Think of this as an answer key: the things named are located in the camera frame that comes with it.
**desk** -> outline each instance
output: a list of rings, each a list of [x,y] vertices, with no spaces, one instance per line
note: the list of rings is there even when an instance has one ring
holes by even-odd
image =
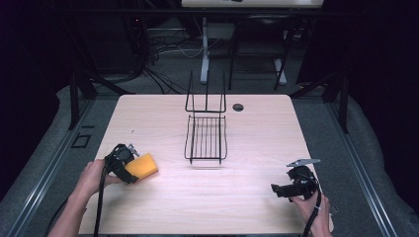
[[[183,7],[321,8],[323,0],[182,0]]]
[[[235,2],[230,0],[182,0],[183,7],[189,8],[313,8],[320,9],[323,0],[243,0]],[[208,51],[208,22],[203,19],[203,66],[201,68],[201,83],[205,84],[208,80],[210,69],[210,53]],[[281,61],[275,60],[277,71],[281,68]],[[281,76],[280,83],[287,84],[285,74]]]
[[[120,98],[96,158],[105,157],[118,143],[133,143],[139,153],[152,154],[159,172],[131,186],[105,189],[100,232],[302,233],[304,224],[295,206],[271,189],[271,184],[291,183],[288,163],[309,158],[291,99],[227,95],[228,153],[221,164],[197,160],[191,164],[185,159],[189,116],[185,102],[182,95]],[[236,112],[234,104],[244,110]],[[94,231],[97,199],[92,196],[87,205],[81,234]]]

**gray carpet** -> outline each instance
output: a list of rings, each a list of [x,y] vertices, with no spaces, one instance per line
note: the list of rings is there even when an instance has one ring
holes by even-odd
[[[212,48],[210,80],[219,80],[223,72],[227,71],[226,52],[227,43],[222,44],[219,41]],[[278,91],[273,90],[275,83],[273,80],[237,80],[233,82],[233,89],[227,93],[289,94],[294,92],[298,89],[294,81],[303,53],[304,44],[296,43],[285,69],[289,84]],[[164,53],[160,54],[159,60],[148,68],[165,75],[165,77],[161,76],[164,79],[157,79],[157,81],[164,80],[181,93],[185,93],[184,89],[187,88],[192,70],[197,85],[196,91],[202,93],[205,86],[199,83],[201,57],[201,54],[198,57],[187,57],[182,52]],[[110,80],[117,78],[118,76],[108,77]],[[161,93],[156,82],[147,73],[118,85],[138,94]],[[175,93],[173,90],[169,91],[164,84],[162,85],[165,93]],[[86,163],[94,159],[118,99],[115,93],[104,86],[96,85],[96,88],[100,94],[97,100],[86,102],[80,98],[81,102],[86,105],[87,113],[74,131],[67,130],[70,118],[69,90],[64,88],[58,93],[61,105],[51,128],[19,179],[0,203],[0,236],[7,236],[9,233],[18,233],[22,236],[43,236],[52,214],[71,193]],[[333,216],[334,236],[382,236],[374,213],[354,172],[353,162],[341,138],[339,127],[334,124],[335,118],[330,115],[328,107],[321,102],[315,91],[307,98],[293,100],[293,104],[311,157],[321,159],[315,168],[322,189],[330,197],[332,204],[339,209],[339,212]],[[374,132],[362,110],[352,100],[349,103],[348,127],[349,137],[356,146],[377,194],[382,200],[395,233],[398,236],[418,236],[418,218],[395,193],[391,181],[383,170],[382,155]],[[85,148],[71,148],[77,135],[81,137],[76,145],[84,144],[86,140],[83,141],[83,139],[90,137]],[[26,214],[22,213],[22,210],[27,208],[26,201],[31,197],[31,191],[42,178],[43,172],[56,156],[57,151],[60,150],[61,143],[69,138],[71,138],[70,145],[62,149],[62,162],[57,166],[57,173],[47,187],[48,189],[40,196],[40,202],[37,202],[33,206],[33,211],[28,214],[27,224],[16,223],[21,214]],[[17,232],[9,232],[16,226],[20,226],[21,229]]]

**black metal stand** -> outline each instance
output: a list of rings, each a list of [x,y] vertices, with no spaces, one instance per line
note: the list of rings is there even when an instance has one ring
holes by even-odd
[[[227,156],[227,140],[225,134],[225,117],[221,114],[226,111],[225,101],[225,78],[222,77],[222,92],[219,95],[219,105],[215,110],[210,109],[209,105],[209,83],[205,101],[200,103],[203,109],[196,109],[196,102],[192,82],[192,72],[190,76],[188,95],[185,105],[185,111],[191,112],[188,119],[188,132],[185,142],[185,158],[189,159],[191,164],[193,160],[221,160]],[[192,108],[189,109],[189,98],[191,95]]]

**wire basket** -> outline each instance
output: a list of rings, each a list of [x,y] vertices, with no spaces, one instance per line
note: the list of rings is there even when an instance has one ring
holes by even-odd
[[[221,160],[227,156],[226,122],[222,113],[226,111],[225,79],[219,94],[210,95],[210,83],[206,84],[206,93],[196,100],[193,90],[192,72],[189,81],[185,111],[190,112],[188,132],[185,142],[185,158],[191,164],[193,160]]]

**wire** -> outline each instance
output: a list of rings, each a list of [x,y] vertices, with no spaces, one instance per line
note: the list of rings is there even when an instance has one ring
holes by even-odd
[[[68,201],[68,197],[65,199],[65,201],[62,202],[62,204],[59,206],[59,208],[55,211],[55,213],[53,214],[51,220],[49,221],[48,226],[46,227],[46,231],[45,231],[45,233],[44,233],[43,236],[45,236],[45,237],[48,236],[48,233],[49,233],[49,230],[50,230],[50,228],[52,226],[53,221],[58,216],[58,214],[61,212],[62,208],[65,206],[65,204],[67,203],[67,201]]]
[[[318,215],[318,210],[319,210],[320,205],[321,205],[321,190],[320,190],[318,182],[315,178],[314,178],[314,180],[312,180],[311,178],[307,177],[306,175],[302,175],[302,174],[298,174],[298,175],[310,180],[311,182],[313,182],[316,186],[316,189],[317,189],[317,201],[316,201],[314,210],[311,213],[310,217],[308,218],[307,223],[305,223],[304,232],[302,233],[302,237],[307,237],[308,232],[310,231],[311,225],[312,225],[315,217]]]
[[[118,145],[114,147],[109,157],[113,157],[115,151],[120,148]],[[101,182],[99,183],[99,197],[98,197],[98,208],[96,211],[96,222],[95,222],[95,233],[94,236],[99,236],[99,226],[101,224],[101,216],[102,216],[102,205],[103,205],[103,198],[104,198],[104,189],[105,189],[105,179],[107,176],[108,166],[111,158],[106,159],[105,158],[105,166],[102,170],[102,176],[101,176]]]

